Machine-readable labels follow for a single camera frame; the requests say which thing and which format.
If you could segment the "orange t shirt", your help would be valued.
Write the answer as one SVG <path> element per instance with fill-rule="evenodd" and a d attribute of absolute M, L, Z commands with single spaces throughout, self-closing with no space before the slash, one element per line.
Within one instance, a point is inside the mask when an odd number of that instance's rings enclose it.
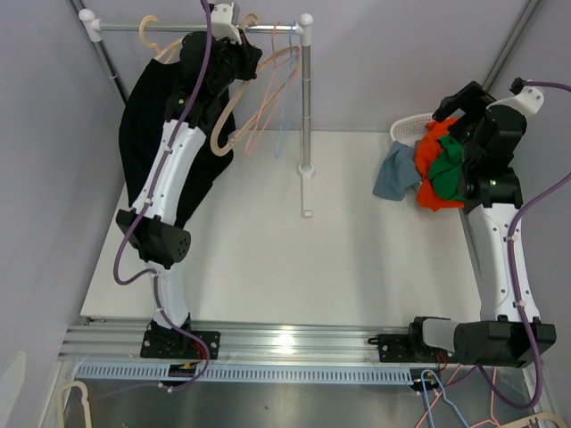
<path fill-rule="evenodd" d="M 442 151 L 438 139 L 449 134 L 448 127 L 456 120 L 456 118 L 448 118 L 442 123 L 432 120 L 427 124 L 428 132 L 417 144 L 414 160 L 418 173 L 421 176 L 417 203 L 422 208 L 438 211 L 441 209 L 461 209 L 464 207 L 464 200 L 462 202 L 447 201 L 438 197 L 428 179 L 431 164 Z"/>

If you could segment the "green t shirt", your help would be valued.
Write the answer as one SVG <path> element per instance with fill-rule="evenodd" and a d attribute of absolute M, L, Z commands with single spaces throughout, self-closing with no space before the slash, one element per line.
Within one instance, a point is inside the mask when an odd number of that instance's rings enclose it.
<path fill-rule="evenodd" d="M 435 194 L 447 201 L 463 201 L 459 191 L 459 179 L 463 164 L 463 149 L 461 143 L 450 135 L 438 139 L 442 151 L 433 161 L 428 172 Z"/>

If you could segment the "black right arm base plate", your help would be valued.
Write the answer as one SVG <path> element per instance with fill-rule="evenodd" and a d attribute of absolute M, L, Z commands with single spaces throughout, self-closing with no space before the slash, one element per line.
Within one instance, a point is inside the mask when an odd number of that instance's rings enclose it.
<path fill-rule="evenodd" d="M 456 356 L 448 350 L 425 345 L 408 333 L 381 333 L 367 340 L 377 348 L 381 363 L 457 363 Z"/>

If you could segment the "grey-blue t shirt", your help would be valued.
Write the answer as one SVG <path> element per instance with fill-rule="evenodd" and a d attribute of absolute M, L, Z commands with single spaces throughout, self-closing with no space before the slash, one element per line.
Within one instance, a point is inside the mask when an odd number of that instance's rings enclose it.
<path fill-rule="evenodd" d="M 402 201 L 408 190 L 421 182 L 414 156 L 416 147 L 393 142 L 383 160 L 372 194 L 388 201 Z"/>

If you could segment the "light blue wire hanger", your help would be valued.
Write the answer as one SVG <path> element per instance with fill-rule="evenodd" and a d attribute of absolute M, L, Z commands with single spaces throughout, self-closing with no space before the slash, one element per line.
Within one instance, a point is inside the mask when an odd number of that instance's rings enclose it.
<path fill-rule="evenodd" d="M 288 33 L 288 45 L 290 51 L 288 60 L 288 75 L 285 81 L 285 89 L 280 104 L 279 127 L 274 147 L 274 156 L 276 159 L 278 159 L 282 153 L 286 140 L 286 132 L 290 130 L 294 117 L 294 107 L 299 98 L 299 95 L 296 95 L 292 103 L 288 104 L 290 98 L 289 91 L 294 84 L 295 75 L 297 73 L 296 67 L 299 65 L 300 60 L 300 54 L 295 50 L 294 46 L 294 36 L 297 34 L 297 28 L 298 22 L 294 21 L 291 24 Z"/>

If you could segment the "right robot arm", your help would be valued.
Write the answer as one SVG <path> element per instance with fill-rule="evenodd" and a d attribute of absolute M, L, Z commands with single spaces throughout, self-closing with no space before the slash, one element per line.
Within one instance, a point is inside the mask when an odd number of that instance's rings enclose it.
<path fill-rule="evenodd" d="M 557 339 L 555 326 L 541 320 L 528 283 L 521 239 L 524 200 L 510 165 L 543 94 L 520 79 L 510 90 L 510 97 L 497 100 L 472 81 L 443 98 L 433 115 L 442 122 L 463 113 L 449 134 L 462 146 L 459 191 L 481 308 L 474 322 L 416 317 L 406 339 L 415 360 L 445 350 L 468 366 L 520 368 Z"/>

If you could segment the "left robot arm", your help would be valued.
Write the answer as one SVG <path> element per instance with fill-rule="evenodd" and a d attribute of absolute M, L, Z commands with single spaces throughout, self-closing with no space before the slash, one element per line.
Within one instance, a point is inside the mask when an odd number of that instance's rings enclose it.
<path fill-rule="evenodd" d="M 233 159 L 228 89 L 255 79 L 261 56 L 246 37 L 232 41 L 196 31 L 183 38 L 176 62 L 150 61 L 128 99 L 119 131 L 128 207 L 116 223 L 122 246 L 137 251 L 153 282 L 156 312 L 141 347 L 144 358 L 211 353 L 193 332 L 186 305 L 186 222 Z"/>

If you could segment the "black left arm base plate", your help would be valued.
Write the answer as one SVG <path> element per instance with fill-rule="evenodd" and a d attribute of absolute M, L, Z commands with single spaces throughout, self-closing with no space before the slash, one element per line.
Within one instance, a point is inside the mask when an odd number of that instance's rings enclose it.
<path fill-rule="evenodd" d="M 182 329 L 192 333 L 208 346 L 210 359 L 216 360 L 219 354 L 221 334 L 218 331 L 196 331 L 191 329 L 190 320 Z M 172 328 L 151 321 L 144 334 L 140 349 L 141 358 L 154 359 L 206 359 L 204 347 L 196 340 L 176 332 Z"/>

